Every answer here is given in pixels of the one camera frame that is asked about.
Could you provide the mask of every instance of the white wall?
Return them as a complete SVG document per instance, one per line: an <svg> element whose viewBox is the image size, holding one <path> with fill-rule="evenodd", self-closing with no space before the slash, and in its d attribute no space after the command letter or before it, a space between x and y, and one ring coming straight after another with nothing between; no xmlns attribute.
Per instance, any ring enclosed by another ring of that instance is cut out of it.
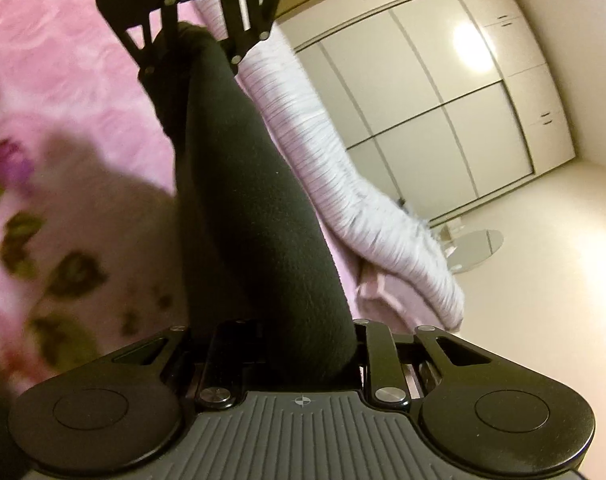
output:
<svg viewBox="0 0 606 480"><path fill-rule="evenodd" d="M518 0L560 88L579 156L606 167L606 0Z"/></svg>

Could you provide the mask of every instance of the striped white cloth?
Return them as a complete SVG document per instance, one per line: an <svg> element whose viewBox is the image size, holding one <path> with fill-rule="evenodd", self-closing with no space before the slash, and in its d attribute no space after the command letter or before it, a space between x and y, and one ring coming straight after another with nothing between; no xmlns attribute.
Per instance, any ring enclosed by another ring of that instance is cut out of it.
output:
<svg viewBox="0 0 606 480"><path fill-rule="evenodd" d="M219 0L193 4L217 39L227 37ZM446 327L458 326L464 295L438 243L424 221L358 174L278 26L247 54L238 76L327 226L355 253L413 285Z"/></svg>

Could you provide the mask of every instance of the crosshair symbol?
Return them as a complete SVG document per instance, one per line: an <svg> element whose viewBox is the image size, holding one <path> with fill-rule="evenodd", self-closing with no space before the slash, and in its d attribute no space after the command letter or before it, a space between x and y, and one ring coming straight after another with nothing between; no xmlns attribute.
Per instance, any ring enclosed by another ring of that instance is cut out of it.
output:
<svg viewBox="0 0 606 480"><path fill-rule="evenodd" d="M307 406L309 403L312 402L312 399L310 399L308 397L300 396L300 397L297 397L296 399L294 399L294 402L297 403L299 406Z"/></svg>

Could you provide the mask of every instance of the purple flower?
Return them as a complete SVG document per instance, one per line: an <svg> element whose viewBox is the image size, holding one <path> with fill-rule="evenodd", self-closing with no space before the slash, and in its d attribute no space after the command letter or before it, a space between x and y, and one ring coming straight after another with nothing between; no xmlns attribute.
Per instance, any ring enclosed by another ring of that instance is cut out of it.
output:
<svg viewBox="0 0 606 480"><path fill-rule="evenodd" d="M33 172L34 163L21 144L10 139L0 140L0 185L3 188L29 193Z"/></svg>

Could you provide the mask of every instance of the silver screw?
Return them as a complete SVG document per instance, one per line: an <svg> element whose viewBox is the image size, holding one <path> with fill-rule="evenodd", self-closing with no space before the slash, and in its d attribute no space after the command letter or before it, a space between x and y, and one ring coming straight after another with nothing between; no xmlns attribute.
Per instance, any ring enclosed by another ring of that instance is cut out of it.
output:
<svg viewBox="0 0 606 480"><path fill-rule="evenodd" d="M222 402L227 402L229 400L231 393L227 388L213 386L212 388L201 390L199 396L201 397L201 400L208 402L209 404L221 404Z"/></svg>
<svg viewBox="0 0 606 480"><path fill-rule="evenodd" d="M388 386L387 388L379 388L374 396L381 402L388 402L393 404L395 402L401 402L405 400L405 392L400 388L393 388Z"/></svg>

